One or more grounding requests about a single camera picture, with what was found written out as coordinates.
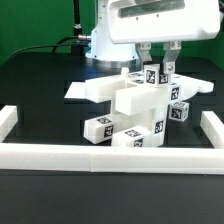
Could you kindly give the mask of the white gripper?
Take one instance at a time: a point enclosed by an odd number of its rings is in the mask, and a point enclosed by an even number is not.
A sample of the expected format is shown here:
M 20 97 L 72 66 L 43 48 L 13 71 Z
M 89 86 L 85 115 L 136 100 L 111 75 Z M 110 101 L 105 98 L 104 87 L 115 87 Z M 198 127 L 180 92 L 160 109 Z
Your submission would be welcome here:
M 175 73 L 180 41 L 213 39 L 220 30 L 219 0 L 109 0 L 107 12 L 112 41 L 137 43 L 141 70 L 152 61 L 149 42 L 166 42 L 167 77 Z

